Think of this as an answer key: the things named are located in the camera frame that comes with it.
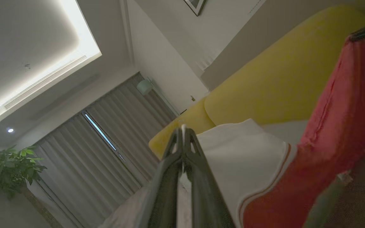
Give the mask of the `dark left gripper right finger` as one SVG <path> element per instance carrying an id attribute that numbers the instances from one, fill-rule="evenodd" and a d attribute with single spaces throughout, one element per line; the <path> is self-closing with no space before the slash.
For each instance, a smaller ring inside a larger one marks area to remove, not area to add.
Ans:
<path id="1" fill-rule="evenodd" d="M 184 129 L 184 170 L 191 182 L 193 228 L 234 228 L 235 224 L 199 140 Z"/>

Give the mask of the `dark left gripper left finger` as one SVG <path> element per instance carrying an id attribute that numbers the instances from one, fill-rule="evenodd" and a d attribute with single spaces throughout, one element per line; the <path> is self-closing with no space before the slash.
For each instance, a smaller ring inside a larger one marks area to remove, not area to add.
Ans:
<path id="1" fill-rule="evenodd" d="M 178 179 L 182 167 L 182 145 L 182 129 L 177 128 L 171 134 L 138 214 L 138 228 L 177 227 Z"/>

